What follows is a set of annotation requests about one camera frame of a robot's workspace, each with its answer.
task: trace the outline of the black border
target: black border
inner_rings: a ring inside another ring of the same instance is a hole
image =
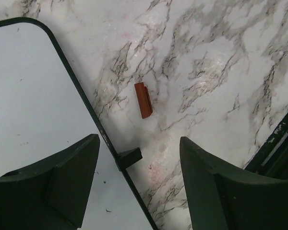
[[[45,24],[41,23],[40,21],[38,21],[36,19],[33,19],[33,18],[25,18],[25,17],[11,18],[11,19],[0,21],[0,27],[6,26],[6,25],[11,25],[11,24],[16,24],[16,23],[31,23],[31,24],[39,26],[40,28],[42,28],[47,33],[48,37],[50,38],[54,48],[56,49],[56,51],[57,51],[57,53],[58,53],[58,55],[59,55],[59,57],[61,59],[64,67],[66,68],[66,70],[67,70],[72,82],[74,83],[78,93],[80,94],[80,96],[81,96],[81,98],[82,98],[87,110],[89,111],[92,119],[94,120],[94,122],[95,122],[95,124],[96,124],[96,126],[97,126],[97,128],[98,128],[98,130],[100,132],[100,134],[104,138],[104,140],[105,140],[105,142],[106,142],[111,154],[113,155],[115,161],[117,161],[117,159],[119,158],[119,155],[115,151],[115,149],[114,149],[109,137],[107,136],[104,128],[102,127],[102,125],[101,125],[101,123],[100,123],[95,111],[92,108],[92,105],[90,104],[86,94],[84,93],[80,83],[78,82],[78,79],[77,79],[75,73],[73,72],[71,66],[69,65],[68,60],[66,59],[66,57],[65,57],[65,55],[64,55],[64,53],[63,53],[63,51],[62,51],[62,49],[61,49],[61,47],[59,45],[59,43],[57,42],[54,34],[52,33],[52,31]],[[136,189],[134,183],[132,182],[129,174],[127,173],[126,169],[120,168],[119,164],[117,164],[117,166],[118,166],[119,170],[123,173],[123,175],[125,177],[125,180],[127,181],[129,187],[131,188],[135,198],[139,202],[139,205],[141,206],[141,208],[142,208],[144,214],[146,215],[146,217],[147,217],[150,225],[152,226],[153,230],[158,230],[156,223],[154,222],[152,216],[150,215],[146,205],[144,204],[144,201],[142,200],[139,192],[137,191],[137,189]]]
[[[245,170],[256,173],[270,153],[283,141],[283,137],[288,134],[288,113],[282,121],[276,126],[273,133],[269,136],[256,155],[245,167]]]

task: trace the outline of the marble countertop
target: marble countertop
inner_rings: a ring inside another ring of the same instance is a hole
[[[162,230],[190,230],[179,161],[188,136],[245,167],[288,111],[288,0],[0,0],[56,36]],[[142,120],[134,84],[149,89]]]

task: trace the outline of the marble pattern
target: marble pattern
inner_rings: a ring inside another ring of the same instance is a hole
[[[53,31],[116,150],[141,148],[128,172],[160,229],[192,229],[181,136],[243,168],[288,111],[288,0],[0,1],[16,16]]]

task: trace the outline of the dark edge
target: dark edge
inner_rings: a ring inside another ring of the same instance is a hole
[[[89,113],[90,113],[92,119],[94,120],[100,134],[102,135],[103,139],[105,140],[112,156],[114,157],[114,159],[116,161],[119,158],[119,155],[115,151],[109,137],[107,136],[104,128],[102,127],[95,111],[92,108],[92,105],[90,104],[86,94],[84,93],[80,83],[78,82],[78,79],[77,79],[75,73],[73,72],[71,66],[69,65],[68,60],[66,59],[66,57],[65,57],[59,43],[57,42],[54,34],[52,33],[52,31],[45,24],[41,23],[40,21],[33,19],[33,18],[25,18],[25,17],[11,18],[11,19],[0,21],[0,27],[6,26],[6,25],[11,25],[11,24],[16,24],[16,23],[31,23],[31,24],[39,26],[41,29],[43,29],[47,33],[48,37],[50,38],[54,48],[56,49],[56,51],[57,51],[57,53],[61,59],[64,67],[66,68],[72,82],[74,83],[78,93],[80,94],[87,110],[89,111]],[[136,187],[135,187],[134,183],[132,182],[130,176],[128,175],[127,171],[125,169],[120,169],[120,168],[119,168],[119,170],[123,173],[125,180],[127,181],[129,187],[131,188],[135,198],[137,199],[140,207],[142,208],[142,211],[146,215],[146,218],[148,219],[153,230],[158,230],[156,223],[154,222],[152,216],[150,215],[146,205],[144,204],[144,201],[142,200],[138,190],[136,189]]]
[[[262,147],[257,151],[256,155],[250,161],[250,163],[245,167],[245,170],[250,172],[257,172],[257,169],[262,165],[269,154],[274,150],[274,148],[282,141],[284,135],[288,134],[288,113],[282,119],[282,121],[276,126],[273,133],[269,136]]]

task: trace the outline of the brown marker cap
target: brown marker cap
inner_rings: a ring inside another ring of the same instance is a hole
[[[148,88],[143,82],[134,85],[136,96],[138,98],[142,119],[149,117],[153,113],[152,103],[148,93]]]

